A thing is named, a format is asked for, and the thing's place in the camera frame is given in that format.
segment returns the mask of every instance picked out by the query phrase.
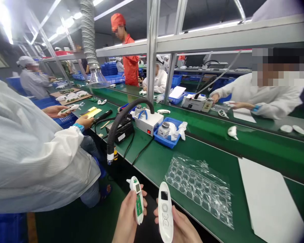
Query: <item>hairnet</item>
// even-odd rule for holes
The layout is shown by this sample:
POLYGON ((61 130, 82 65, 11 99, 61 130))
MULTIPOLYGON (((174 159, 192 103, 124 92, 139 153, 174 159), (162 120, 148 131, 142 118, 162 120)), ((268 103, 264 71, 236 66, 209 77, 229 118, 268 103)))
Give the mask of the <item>hairnet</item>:
POLYGON ((17 65, 20 65, 23 68, 25 68, 27 64, 32 66, 38 66, 38 63, 29 56, 21 56, 17 61, 17 65))

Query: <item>plastic bag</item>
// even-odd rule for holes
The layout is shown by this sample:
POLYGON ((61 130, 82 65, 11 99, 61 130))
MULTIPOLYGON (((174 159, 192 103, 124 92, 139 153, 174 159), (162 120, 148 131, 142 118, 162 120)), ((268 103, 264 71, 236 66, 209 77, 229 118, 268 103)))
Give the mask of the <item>plastic bag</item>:
POLYGON ((230 186, 206 161, 176 152, 165 178, 169 185, 234 229, 230 186))

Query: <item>metal frame pole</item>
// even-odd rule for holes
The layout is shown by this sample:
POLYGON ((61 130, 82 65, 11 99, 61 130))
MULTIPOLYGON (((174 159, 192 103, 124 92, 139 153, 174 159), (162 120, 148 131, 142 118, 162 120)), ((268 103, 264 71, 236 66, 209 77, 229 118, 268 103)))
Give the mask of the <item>metal frame pole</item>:
POLYGON ((148 90, 147 99, 153 103, 154 98, 154 77, 155 77, 155 59, 156 45, 159 25, 160 0, 153 0, 151 8, 151 17, 149 21, 148 39, 147 39, 147 78, 148 90))
MULTIPOLYGON (((187 0, 178 1, 176 21, 175 21, 175 33, 174 33, 175 35, 179 35, 180 32, 182 31, 182 25, 183 25, 183 20, 185 18, 186 7, 187 7, 187 0)), ((177 53, 171 53, 167 85, 166 85, 166 90, 164 92, 164 100, 163 100, 164 104, 169 104, 168 98, 171 90, 173 72, 175 70, 176 61, 177 61, 177 53)))

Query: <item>flexible duct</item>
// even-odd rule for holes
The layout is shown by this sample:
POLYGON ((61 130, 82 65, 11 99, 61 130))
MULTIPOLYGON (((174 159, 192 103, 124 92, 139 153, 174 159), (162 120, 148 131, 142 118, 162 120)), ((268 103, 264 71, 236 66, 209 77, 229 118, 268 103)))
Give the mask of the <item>flexible duct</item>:
POLYGON ((149 106, 151 114, 154 114, 153 104, 145 98, 138 98, 131 103, 129 103, 115 118, 111 129, 108 133, 108 142, 107 142, 107 161, 108 164, 114 159, 114 141, 115 141, 115 133, 118 129, 120 122, 124 119, 127 113, 129 113, 136 105, 145 103, 149 106))

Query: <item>white handheld device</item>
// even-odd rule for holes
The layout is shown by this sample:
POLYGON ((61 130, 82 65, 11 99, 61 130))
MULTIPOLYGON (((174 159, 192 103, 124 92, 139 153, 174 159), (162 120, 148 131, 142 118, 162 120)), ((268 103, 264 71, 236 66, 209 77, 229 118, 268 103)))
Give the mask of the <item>white handheld device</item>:
POLYGON ((140 225, 143 222, 143 194, 141 190, 140 183, 136 177, 132 177, 131 179, 126 180, 129 183, 129 188, 131 191, 135 191, 136 193, 136 207, 135 207, 135 216, 136 216, 136 222, 138 225, 140 225))
POLYGON ((162 182, 159 189, 158 199, 159 229, 164 243, 171 243, 173 239, 172 204, 169 187, 162 182))
POLYGON ((66 113, 68 111, 73 111, 73 110, 76 110, 78 108, 79 108, 79 105, 70 105, 69 109, 61 110, 57 115, 61 115, 61 114, 66 113))

